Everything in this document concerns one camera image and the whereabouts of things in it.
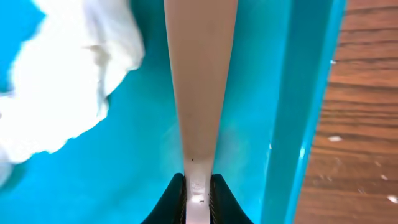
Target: turquoise surface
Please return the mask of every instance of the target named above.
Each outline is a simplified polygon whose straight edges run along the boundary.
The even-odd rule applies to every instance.
[[[132,7],[142,67],[111,95],[103,122],[16,167],[0,191],[0,223],[140,223],[183,172],[163,1]],[[239,2],[214,172],[254,223],[292,223],[343,8],[343,0]],[[0,90],[42,19],[29,0],[0,1]]]

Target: black plastic piece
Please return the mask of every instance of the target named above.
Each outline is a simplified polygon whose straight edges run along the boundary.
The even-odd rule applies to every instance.
[[[220,174],[211,177],[210,213],[214,224],[253,224],[246,216]],[[143,224],[185,224],[187,193],[185,178],[175,174]]]
[[[155,208],[142,224],[184,224],[187,202],[185,189],[185,177],[182,174],[175,174]]]
[[[220,174],[211,177],[210,212],[214,224],[253,224]]]

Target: wooden floor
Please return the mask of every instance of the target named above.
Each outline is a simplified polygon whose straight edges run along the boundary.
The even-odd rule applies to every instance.
[[[348,2],[299,224],[398,223],[398,0]]]

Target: white debris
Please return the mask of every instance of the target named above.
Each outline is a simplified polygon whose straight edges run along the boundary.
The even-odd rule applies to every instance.
[[[46,17],[11,66],[14,94],[0,97],[0,142],[15,163],[103,120],[106,97],[144,56],[127,0],[34,3]]]
[[[339,158],[336,157],[335,159],[336,159],[336,163],[337,163],[338,166],[342,165],[342,162],[341,162],[341,160]]]
[[[330,136],[330,137],[328,137],[328,139],[331,142],[338,142],[338,141],[342,141],[343,140],[340,136]]]
[[[365,194],[365,190],[363,189],[363,187],[359,188],[358,192],[361,193],[361,194]]]
[[[387,196],[388,200],[390,200],[392,203],[398,204],[398,198],[395,195],[388,195]]]

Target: teal edge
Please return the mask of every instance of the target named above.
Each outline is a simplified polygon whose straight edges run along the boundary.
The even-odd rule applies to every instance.
[[[293,2],[262,223],[293,223],[344,7]]]

